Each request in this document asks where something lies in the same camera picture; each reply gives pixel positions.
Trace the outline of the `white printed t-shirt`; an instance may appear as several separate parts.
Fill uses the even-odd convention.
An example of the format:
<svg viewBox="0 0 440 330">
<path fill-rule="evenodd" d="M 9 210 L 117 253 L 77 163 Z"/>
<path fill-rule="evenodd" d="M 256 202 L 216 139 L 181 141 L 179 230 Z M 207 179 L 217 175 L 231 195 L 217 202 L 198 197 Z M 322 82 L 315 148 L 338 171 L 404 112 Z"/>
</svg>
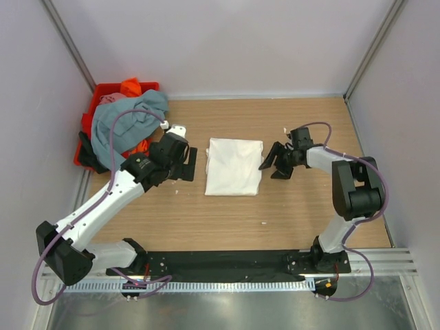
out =
<svg viewBox="0 0 440 330">
<path fill-rule="evenodd" d="M 210 138 L 206 150 L 206 196 L 256 196 L 262 172 L 263 142 Z"/>
</svg>

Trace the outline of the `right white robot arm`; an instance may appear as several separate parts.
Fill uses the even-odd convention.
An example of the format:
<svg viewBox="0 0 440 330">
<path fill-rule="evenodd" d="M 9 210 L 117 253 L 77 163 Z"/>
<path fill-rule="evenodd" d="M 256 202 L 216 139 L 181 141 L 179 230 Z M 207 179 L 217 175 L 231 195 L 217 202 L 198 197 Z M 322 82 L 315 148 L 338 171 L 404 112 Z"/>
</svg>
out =
<svg viewBox="0 0 440 330">
<path fill-rule="evenodd" d="M 318 235 L 305 257 L 317 272 L 331 272 L 344 262 L 346 242 L 363 223 L 380 217 L 387 206 L 386 184 L 372 157 L 355 157 L 328 147 L 328 140 L 316 144 L 304 124 L 291 130 L 285 144 L 273 143 L 259 170 L 275 167 L 272 179 L 290 179 L 295 167 L 317 168 L 331 176 L 335 217 Z"/>
</svg>

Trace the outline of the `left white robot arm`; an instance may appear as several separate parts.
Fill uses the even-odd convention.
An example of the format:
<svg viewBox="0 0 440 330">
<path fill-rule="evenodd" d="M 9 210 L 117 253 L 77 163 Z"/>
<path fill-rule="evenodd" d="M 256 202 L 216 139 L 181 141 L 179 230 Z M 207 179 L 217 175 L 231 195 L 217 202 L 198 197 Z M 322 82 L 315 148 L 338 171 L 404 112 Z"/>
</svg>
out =
<svg viewBox="0 0 440 330">
<path fill-rule="evenodd" d="M 147 253 L 133 239 L 93 244 L 91 240 L 125 206 L 167 179 L 194 179 L 197 149 L 189 147 L 186 127 L 174 125 L 148 155 L 129 156 L 112 182 L 71 215 L 52 225 L 42 222 L 36 229 L 39 254 L 64 285 L 80 282 L 90 272 L 116 268 L 124 274 L 144 271 Z"/>
</svg>

